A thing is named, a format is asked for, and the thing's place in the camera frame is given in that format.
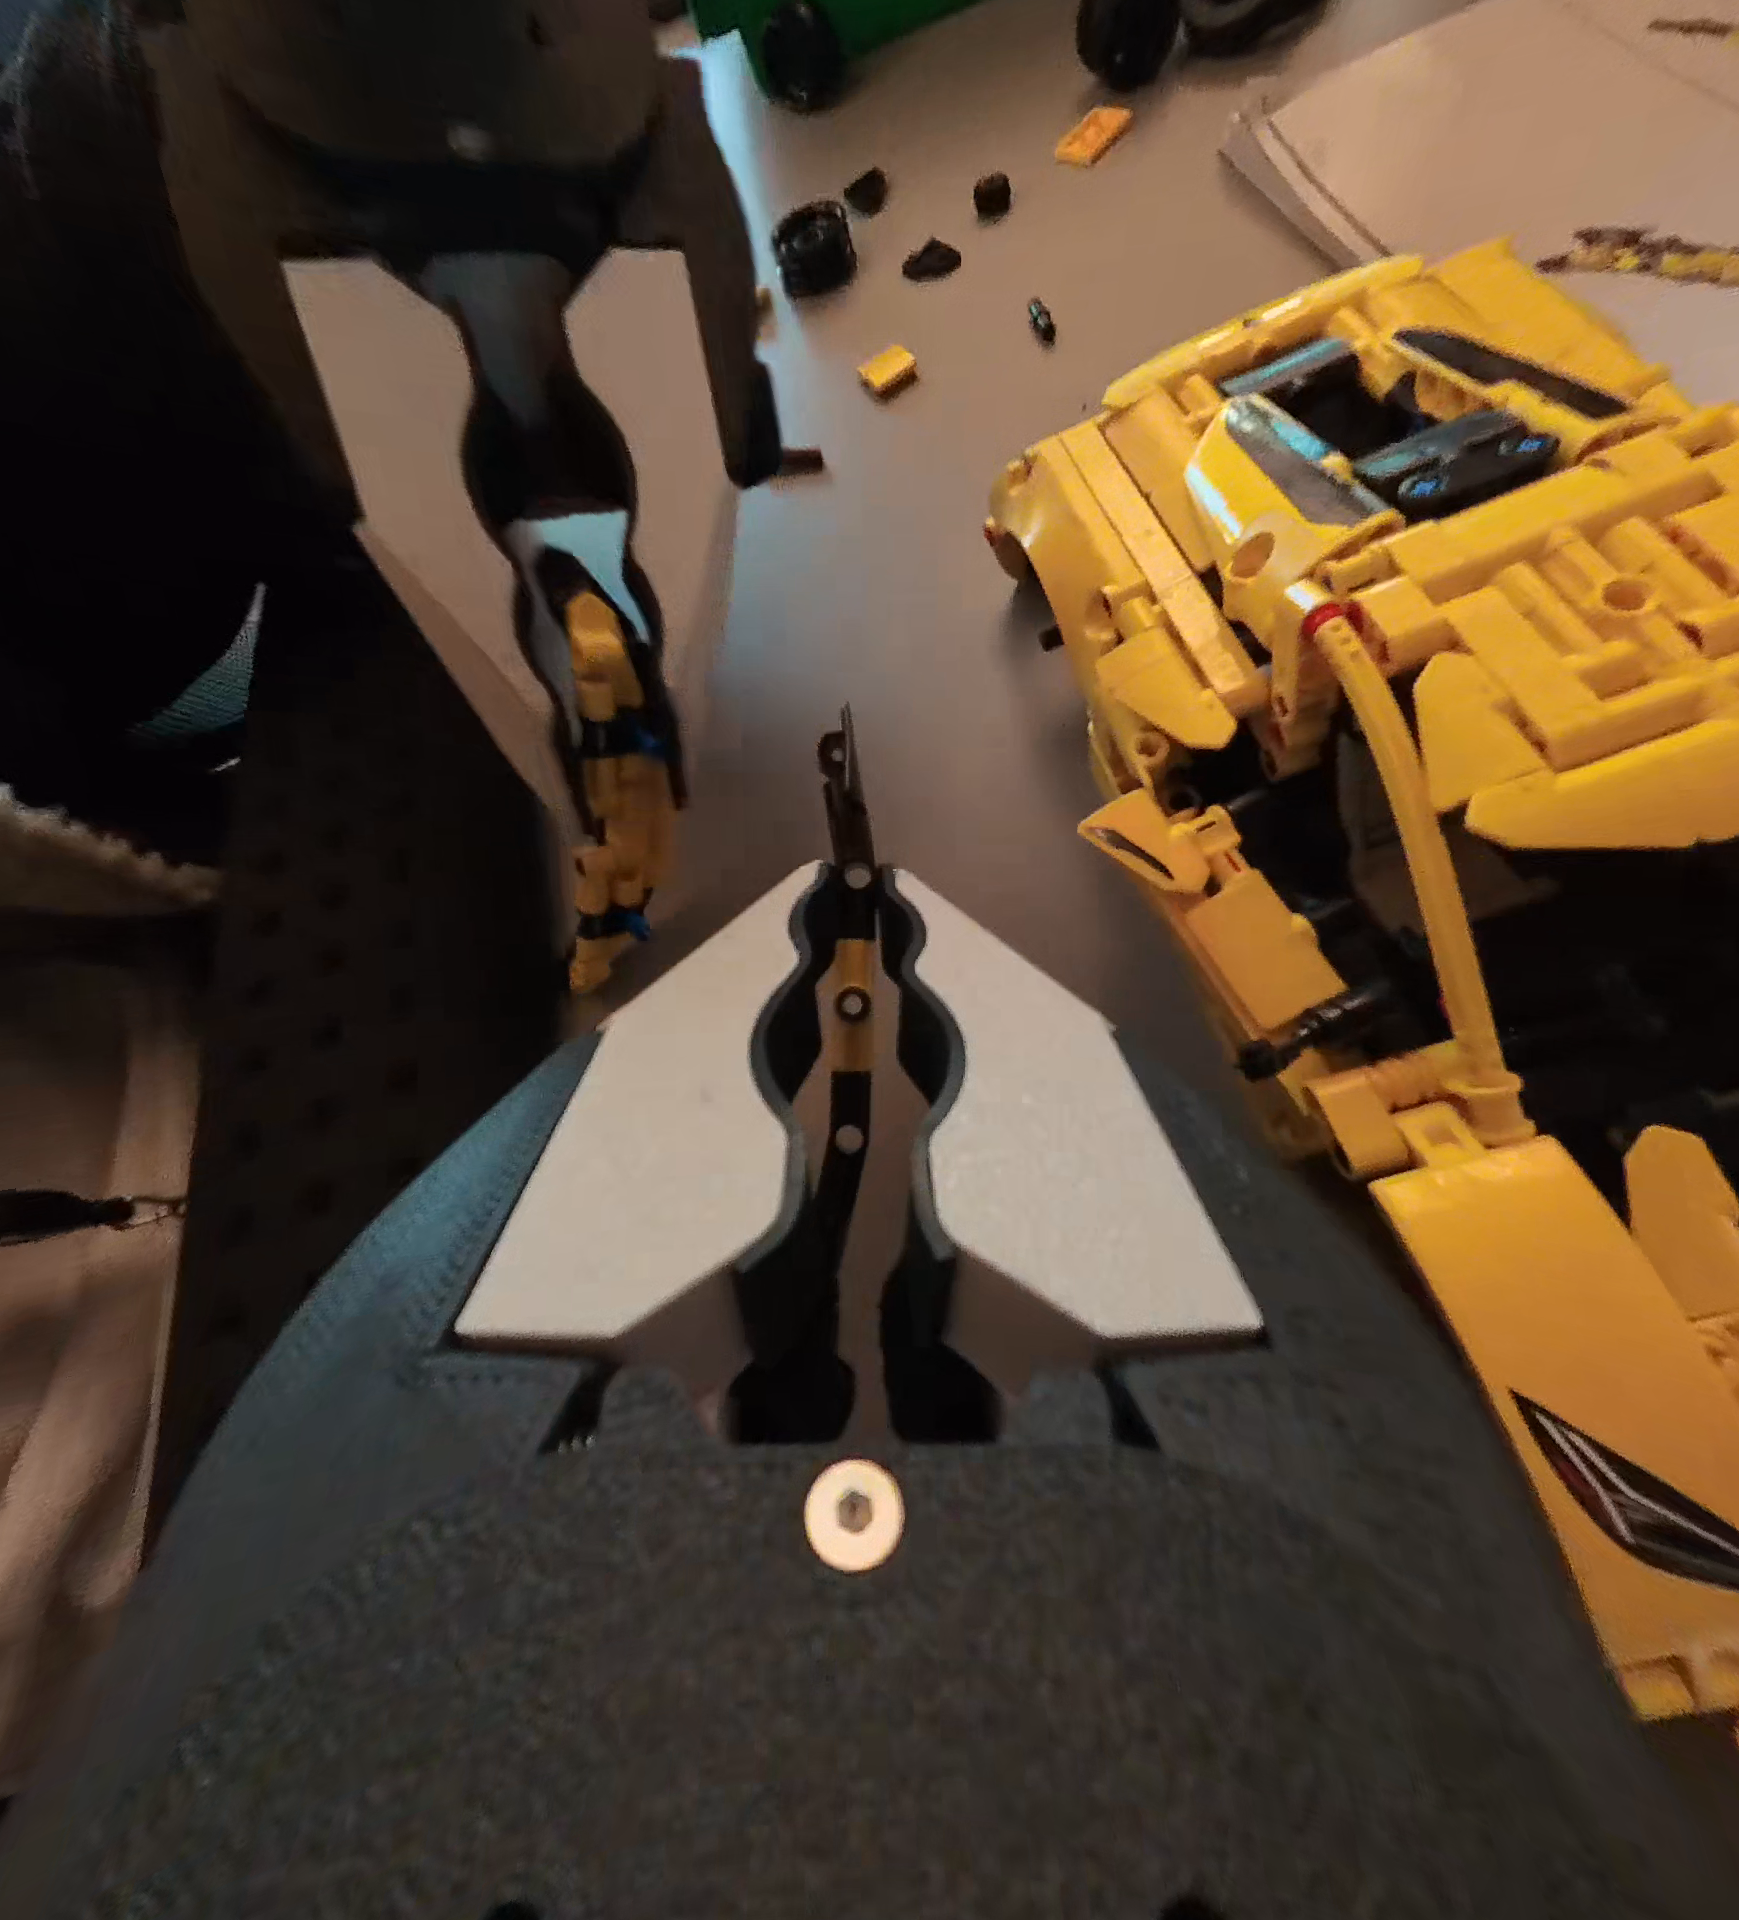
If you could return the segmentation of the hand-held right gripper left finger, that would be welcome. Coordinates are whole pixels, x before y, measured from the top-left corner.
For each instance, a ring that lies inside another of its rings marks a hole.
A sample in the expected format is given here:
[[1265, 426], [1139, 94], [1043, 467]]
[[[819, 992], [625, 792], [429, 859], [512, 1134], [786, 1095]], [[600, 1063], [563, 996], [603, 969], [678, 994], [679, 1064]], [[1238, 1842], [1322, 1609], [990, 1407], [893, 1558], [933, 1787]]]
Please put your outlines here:
[[594, 1035], [453, 1326], [669, 1375], [739, 1443], [834, 1442], [810, 1192], [829, 1110], [829, 862], [790, 872]]

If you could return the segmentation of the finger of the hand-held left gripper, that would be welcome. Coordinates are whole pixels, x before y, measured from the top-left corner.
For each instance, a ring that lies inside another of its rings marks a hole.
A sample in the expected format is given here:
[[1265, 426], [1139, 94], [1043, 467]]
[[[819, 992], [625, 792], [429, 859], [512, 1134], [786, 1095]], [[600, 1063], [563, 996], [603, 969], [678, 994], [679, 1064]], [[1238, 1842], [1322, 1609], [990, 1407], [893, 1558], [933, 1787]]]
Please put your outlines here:
[[553, 699], [519, 638], [518, 572], [465, 474], [476, 374], [457, 321], [363, 256], [288, 261], [282, 278], [359, 544], [552, 823], [578, 823]]
[[738, 812], [736, 736], [718, 708], [718, 672], [742, 495], [721, 463], [681, 259], [611, 254], [571, 303], [570, 337], [638, 467], [640, 507], [627, 546], [663, 616], [663, 665], [688, 747], [690, 827], [730, 827]]

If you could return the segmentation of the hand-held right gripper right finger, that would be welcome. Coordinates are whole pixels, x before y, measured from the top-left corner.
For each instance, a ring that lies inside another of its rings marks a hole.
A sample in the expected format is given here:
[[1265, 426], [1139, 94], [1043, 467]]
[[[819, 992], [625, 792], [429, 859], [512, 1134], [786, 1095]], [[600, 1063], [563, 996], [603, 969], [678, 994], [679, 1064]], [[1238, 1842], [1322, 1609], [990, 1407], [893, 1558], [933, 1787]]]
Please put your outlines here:
[[905, 1442], [994, 1442], [1044, 1380], [1260, 1342], [1265, 1314], [1118, 1029], [915, 872], [881, 872], [922, 1103], [881, 1380]]

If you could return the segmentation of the slim black yellow brick strip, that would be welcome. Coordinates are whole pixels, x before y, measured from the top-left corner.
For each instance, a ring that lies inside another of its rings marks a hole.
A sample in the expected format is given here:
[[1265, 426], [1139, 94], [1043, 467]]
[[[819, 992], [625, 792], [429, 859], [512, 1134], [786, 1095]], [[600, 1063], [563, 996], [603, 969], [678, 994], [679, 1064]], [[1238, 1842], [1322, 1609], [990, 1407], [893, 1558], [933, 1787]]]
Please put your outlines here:
[[819, 1328], [829, 1345], [839, 1329], [839, 1268], [862, 1187], [874, 1127], [875, 998], [881, 936], [881, 864], [877, 860], [851, 708], [818, 746], [831, 877], [825, 929], [834, 932], [819, 976], [819, 1009], [829, 1014], [829, 1110], [823, 1153], [810, 1192], [810, 1262], [819, 1280]]

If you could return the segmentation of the yellow black brick side assembly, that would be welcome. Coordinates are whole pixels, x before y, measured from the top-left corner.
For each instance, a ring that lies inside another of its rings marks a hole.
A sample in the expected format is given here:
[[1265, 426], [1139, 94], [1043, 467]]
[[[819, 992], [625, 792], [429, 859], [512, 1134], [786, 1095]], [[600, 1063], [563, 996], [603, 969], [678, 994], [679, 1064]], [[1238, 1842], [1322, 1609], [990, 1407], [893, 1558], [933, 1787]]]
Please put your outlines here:
[[591, 577], [566, 602], [578, 712], [586, 842], [573, 852], [576, 939], [570, 988], [607, 983], [648, 912], [674, 852], [683, 802], [681, 744], [651, 645]]

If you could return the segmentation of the yellow toy brick car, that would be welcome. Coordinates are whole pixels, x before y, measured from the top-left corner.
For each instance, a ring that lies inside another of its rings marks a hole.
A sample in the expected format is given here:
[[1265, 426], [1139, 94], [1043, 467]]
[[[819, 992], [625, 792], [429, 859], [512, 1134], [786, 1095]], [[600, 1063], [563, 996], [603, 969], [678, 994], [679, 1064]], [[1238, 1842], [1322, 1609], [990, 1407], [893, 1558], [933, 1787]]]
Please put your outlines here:
[[1489, 243], [1150, 359], [988, 502], [1079, 837], [1382, 1212], [1629, 1706], [1739, 1746], [1739, 402]]

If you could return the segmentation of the person's left forearm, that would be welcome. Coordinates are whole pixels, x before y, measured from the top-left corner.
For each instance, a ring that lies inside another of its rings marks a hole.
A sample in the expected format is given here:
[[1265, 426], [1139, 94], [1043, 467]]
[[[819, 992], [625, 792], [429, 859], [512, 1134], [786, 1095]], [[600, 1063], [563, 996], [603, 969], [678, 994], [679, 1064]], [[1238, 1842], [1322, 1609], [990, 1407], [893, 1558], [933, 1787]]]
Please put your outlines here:
[[187, 270], [131, 5], [53, 5], [0, 79], [0, 789], [212, 864], [223, 744], [141, 731], [259, 590], [355, 558]]

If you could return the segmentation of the grey desk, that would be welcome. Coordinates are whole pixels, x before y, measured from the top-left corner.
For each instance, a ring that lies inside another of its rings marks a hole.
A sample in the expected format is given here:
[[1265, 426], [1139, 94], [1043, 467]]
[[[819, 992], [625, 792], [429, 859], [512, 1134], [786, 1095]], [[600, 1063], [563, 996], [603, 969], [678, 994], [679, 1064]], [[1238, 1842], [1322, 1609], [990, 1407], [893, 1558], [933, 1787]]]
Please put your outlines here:
[[[1332, 5], [1258, 62], [1184, 61], [1144, 90], [1133, 130], [1093, 169], [1053, 148], [1096, 90], [1074, 58], [1072, 5], [981, 5], [867, 61], [818, 115], [765, 103], [736, 39], [696, 61], [758, 259], [781, 214], [839, 196], [877, 164], [881, 212], [831, 301], [773, 296], [767, 359], [790, 445], [829, 470], [742, 495], [738, 574], [718, 672], [736, 736], [730, 827], [681, 819], [651, 939], [584, 1026], [629, 1001], [786, 872], [827, 849], [814, 750], [853, 712], [881, 859], [916, 870], [1002, 942], [1118, 1022], [1257, 1146], [1267, 1137], [1197, 1006], [1192, 978], [1125, 877], [1077, 837], [1099, 802], [1083, 706], [1048, 616], [983, 538], [1000, 470], [1093, 411], [1108, 383], [1198, 329], [1322, 272], [1313, 246], [1218, 156], [1233, 115], [1302, 89], [1455, 5]], [[1009, 172], [1017, 202], [981, 222], [973, 191]], [[912, 285], [931, 237], [963, 269]], [[1043, 349], [1027, 301], [1048, 303]], [[915, 387], [875, 403], [862, 362], [916, 353]]]

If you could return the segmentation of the black toy wheel rim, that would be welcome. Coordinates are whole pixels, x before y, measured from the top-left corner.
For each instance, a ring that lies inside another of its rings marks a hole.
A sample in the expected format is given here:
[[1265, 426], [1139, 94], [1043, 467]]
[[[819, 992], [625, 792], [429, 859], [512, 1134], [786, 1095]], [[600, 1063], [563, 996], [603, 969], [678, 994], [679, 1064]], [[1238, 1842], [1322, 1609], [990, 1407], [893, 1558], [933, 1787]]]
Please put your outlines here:
[[850, 210], [822, 198], [793, 207], [772, 231], [772, 252], [790, 301], [822, 301], [858, 274]]

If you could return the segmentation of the dark dotted cloth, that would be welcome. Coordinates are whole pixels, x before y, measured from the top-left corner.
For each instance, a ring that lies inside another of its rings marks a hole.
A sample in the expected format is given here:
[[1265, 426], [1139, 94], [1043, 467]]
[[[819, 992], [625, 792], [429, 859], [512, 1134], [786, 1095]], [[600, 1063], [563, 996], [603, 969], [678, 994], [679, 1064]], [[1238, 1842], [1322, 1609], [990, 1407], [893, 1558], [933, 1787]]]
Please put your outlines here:
[[278, 581], [212, 922], [145, 1537], [329, 1268], [561, 1037], [561, 854], [363, 559]]

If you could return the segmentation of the green plastic bin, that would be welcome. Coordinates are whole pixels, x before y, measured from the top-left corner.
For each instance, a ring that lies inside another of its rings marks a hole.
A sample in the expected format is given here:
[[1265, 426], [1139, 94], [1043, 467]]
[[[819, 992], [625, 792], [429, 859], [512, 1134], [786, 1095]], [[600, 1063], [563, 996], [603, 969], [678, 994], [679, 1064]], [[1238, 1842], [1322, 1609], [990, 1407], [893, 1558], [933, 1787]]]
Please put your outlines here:
[[[702, 42], [734, 34], [755, 67], [762, 65], [765, 27], [786, 8], [787, 2], [685, 5]], [[814, 2], [811, 8], [834, 30], [841, 55], [856, 61], [959, 13], [971, 13], [978, 2]]]

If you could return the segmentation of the open building instruction booklet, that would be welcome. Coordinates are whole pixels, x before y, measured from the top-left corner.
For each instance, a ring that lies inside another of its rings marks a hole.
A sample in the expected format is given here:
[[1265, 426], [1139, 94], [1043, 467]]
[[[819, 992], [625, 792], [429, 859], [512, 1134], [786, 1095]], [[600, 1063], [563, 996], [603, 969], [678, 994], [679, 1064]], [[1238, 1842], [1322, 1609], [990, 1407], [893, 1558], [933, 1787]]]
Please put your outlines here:
[[1241, 110], [1223, 159], [1340, 264], [1506, 239], [1739, 294], [1739, 5], [1472, 5]]

